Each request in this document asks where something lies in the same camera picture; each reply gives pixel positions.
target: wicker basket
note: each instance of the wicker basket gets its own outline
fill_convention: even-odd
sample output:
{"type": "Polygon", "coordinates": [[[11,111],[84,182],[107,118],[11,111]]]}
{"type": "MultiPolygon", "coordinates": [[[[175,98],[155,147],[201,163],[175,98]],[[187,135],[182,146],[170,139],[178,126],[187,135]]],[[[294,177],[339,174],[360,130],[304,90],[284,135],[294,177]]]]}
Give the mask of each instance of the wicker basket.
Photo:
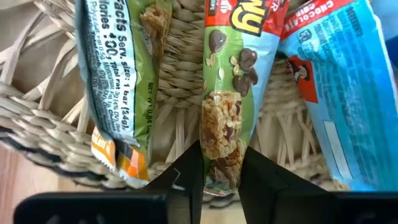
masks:
{"type": "MultiPolygon", "coordinates": [[[[153,158],[159,162],[150,168],[152,179],[198,139],[203,82],[202,1],[178,0],[174,5],[159,77],[152,146],[153,158]]],[[[20,1],[0,5],[10,16],[16,10],[19,14],[21,10],[29,12],[24,14],[26,19],[16,20],[9,28],[15,41],[0,44],[1,145],[78,184],[128,188],[90,151],[93,123],[77,67],[74,1],[23,2],[18,7],[13,4],[20,1]]],[[[286,59],[275,61],[252,146],[303,178],[317,176],[320,178],[312,179],[316,184],[335,188],[316,150],[312,124],[286,59]]]]}

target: wooden surface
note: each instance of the wooden surface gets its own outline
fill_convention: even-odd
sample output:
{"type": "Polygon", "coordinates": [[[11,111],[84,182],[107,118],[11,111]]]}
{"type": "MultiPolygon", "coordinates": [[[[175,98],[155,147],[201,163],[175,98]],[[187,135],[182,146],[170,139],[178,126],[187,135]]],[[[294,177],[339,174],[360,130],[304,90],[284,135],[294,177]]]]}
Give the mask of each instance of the wooden surface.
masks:
{"type": "MultiPolygon", "coordinates": [[[[12,223],[15,206],[33,194],[51,191],[92,191],[75,186],[47,169],[37,167],[22,155],[0,148],[0,224],[12,223]]],[[[203,224],[245,223],[243,211],[238,204],[223,209],[202,211],[203,224]]]]}

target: red label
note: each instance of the red label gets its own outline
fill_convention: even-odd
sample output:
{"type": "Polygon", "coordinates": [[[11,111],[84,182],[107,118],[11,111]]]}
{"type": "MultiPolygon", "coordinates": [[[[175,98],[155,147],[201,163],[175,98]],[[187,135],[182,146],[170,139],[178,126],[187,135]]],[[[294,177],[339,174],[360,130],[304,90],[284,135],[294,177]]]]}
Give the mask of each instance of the red label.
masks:
{"type": "Polygon", "coordinates": [[[255,36],[282,33],[287,0],[206,0],[205,27],[231,26],[255,36]]]}
{"type": "Polygon", "coordinates": [[[304,4],[286,17],[282,40],[353,1],[355,0],[312,0],[304,4]]]}
{"type": "Polygon", "coordinates": [[[293,56],[289,58],[289,67],[293,72],[297,86],[304,100],[312,103],[318,103],[317,90],[315,89],[311,62],[303,61],[297,56],[293,56]]]}

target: woven basket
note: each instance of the woven basket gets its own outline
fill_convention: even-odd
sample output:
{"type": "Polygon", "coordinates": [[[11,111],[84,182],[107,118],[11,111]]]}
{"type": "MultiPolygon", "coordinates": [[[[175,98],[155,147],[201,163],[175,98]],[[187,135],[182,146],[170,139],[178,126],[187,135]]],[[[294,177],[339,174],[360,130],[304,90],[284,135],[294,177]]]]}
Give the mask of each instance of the woven basket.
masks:
{"type": "MultiPolygon", "coordinates": [[[[293,7],[301,3],[292,2],[293,7]]],[[[0,44],[0,144],[78,184],[128,188],[90,151],[93,123],[78,73],[74,1],[13,1],[0,8],[10,15],[16,10],[30,13],[25,14],[28,20],[9,28],[15,41],[0,44]]],[[[151,179],[198,139],[202,37],[203,0],[176,1],[159,75],[152,146],[158,162],[149,170],[151,179]]],[[[275,61],[251,145],[303,178],[336,189],[316,150],[312,124],[286,59],[275,61]]]]}

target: granola bar wrapper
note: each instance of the granola bar wrapper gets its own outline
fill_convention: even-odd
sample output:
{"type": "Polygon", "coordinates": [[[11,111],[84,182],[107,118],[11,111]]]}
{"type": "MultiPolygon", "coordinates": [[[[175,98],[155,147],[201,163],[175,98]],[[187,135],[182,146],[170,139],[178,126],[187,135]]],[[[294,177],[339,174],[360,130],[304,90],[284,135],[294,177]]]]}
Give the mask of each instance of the granola bar wrapper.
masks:
{"type": "Polygon", "coordinates": [[[148,183],[159,61],[172,0],[78,0],[76,42],[96,127],[91,151],[133,187],[148,183]]]}
{"type": "Polygon", "coordinates": [[[234,192],[257,122],[288,2],[206,0],[201,146],[205,191],[234,192]]]}
{"type": "Polygon", "coordinates": [[[395,2],[312,0],[282,34],[331,175],[355,191],[398,190],[395,2]]]}

